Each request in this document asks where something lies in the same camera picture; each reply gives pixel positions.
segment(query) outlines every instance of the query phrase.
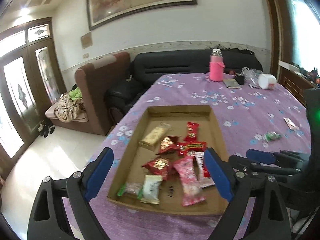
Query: brown sofa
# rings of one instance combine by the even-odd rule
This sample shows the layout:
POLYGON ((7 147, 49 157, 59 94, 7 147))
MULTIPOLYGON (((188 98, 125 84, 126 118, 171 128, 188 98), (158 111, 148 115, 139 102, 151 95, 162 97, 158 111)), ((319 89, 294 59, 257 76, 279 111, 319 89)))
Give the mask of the brown sofa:
POLYGON ((107 56, 107 65, 101 65, 101 60, 88 63, 76 70, 75 80, 83 96, 86 114, 72 122, 61 122, 54 115, 55 105, 50 107, 45 115, 57 126, 78 130, 81 132, 106 135, 113 122, 104 102, 104 94, 119 80, 126 76, 130 65, 130 55, 121 52, 107 56))

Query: cardboard tray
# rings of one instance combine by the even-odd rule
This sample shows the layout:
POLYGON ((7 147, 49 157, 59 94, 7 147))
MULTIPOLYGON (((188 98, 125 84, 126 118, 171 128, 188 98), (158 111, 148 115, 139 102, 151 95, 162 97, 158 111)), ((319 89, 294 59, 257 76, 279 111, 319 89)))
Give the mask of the cardboard tray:
MULTIPOLYGON (((219 128, 218 121, 210 106, 154 106, 149 107, 142 115, 132 137, 127 145, 121 162, 108 192, 108 200, 126 208, 159 212, 174 215, 219 215, 227 208, 228 202, 221 198, 215 186, 204 188, 207 199, 200 203, 183 207, 183 188, 178 173, 171 176, 168 181, 163 181, 159 190, 160 204, 141 203, 132 195, 117 196, 120 187, 126 182, 139 182, 143 184, 145 175, 151 175, 141 165, 154 159, 159 151, 160 142, 154 151, 139 146, 139 141, 151 130, 165 122, 171 125, 166 135, 180 136, 179 141, 187 135, 187 122, 200 124, 198 141, 206 141, 208 147, 212 147, 223 161, 228 161, 228 153, 219 128)), ((164 155, 172 161, 181 157, 178 153, 164 155)), ((195 164, 195 173, 198 176, 198 168, 195 164)))

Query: white container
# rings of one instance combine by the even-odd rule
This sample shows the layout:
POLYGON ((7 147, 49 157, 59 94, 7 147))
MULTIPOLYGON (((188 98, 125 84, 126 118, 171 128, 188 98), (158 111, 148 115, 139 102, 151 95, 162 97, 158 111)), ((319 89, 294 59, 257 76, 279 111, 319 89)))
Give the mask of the white container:
POLYGON ((258 78, 258 84, 262 89, 275 89, 277 79, 271 74, 260 74, 258 78))

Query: floral tablecloth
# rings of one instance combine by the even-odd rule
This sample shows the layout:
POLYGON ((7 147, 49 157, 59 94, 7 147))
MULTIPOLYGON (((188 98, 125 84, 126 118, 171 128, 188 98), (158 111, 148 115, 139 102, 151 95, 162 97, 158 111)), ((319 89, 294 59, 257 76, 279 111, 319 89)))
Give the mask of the floral tablecloth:
MULTIPOLYGON (((98 196, 90 201, 100 224, 112 240, 207 239, 219 221, 218 216, 169 216, 137 212, 108 202, 107 193, 142 113, 149 106, 210 105, 217 116, 230 155, 245 157, 249 148, 263 151, 291 150, 310 153, 310 128, 304 106, 284 87, 275 90, 228 89, 222 82, 206 79, 206 74, 164 75, 139 99, 94 153, 96 159, 104 147, 114 152, 114 163, 98 196), (290 118, 300 127, 291 131, 284 121, 290 118), (268 131, 282 134, 278 141, 266 142, 268 131)), ((69 221, 76 227, 68 200, 65 200, 69 221)), ((243 236, 252 210, 249 201, 235 239, 243 236)))

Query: tiled floor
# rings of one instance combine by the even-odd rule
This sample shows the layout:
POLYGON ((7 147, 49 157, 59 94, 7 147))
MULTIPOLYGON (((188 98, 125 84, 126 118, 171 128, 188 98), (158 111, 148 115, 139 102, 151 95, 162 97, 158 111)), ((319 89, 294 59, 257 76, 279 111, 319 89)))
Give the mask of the tiled floor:
POLYGON ((21 156, 1 190, 1 211, 21 239, 27 239, 31 207, 42 179, 63 179, 82 170, 104 139, 56 127, 47 138, 38 137, 21 156))

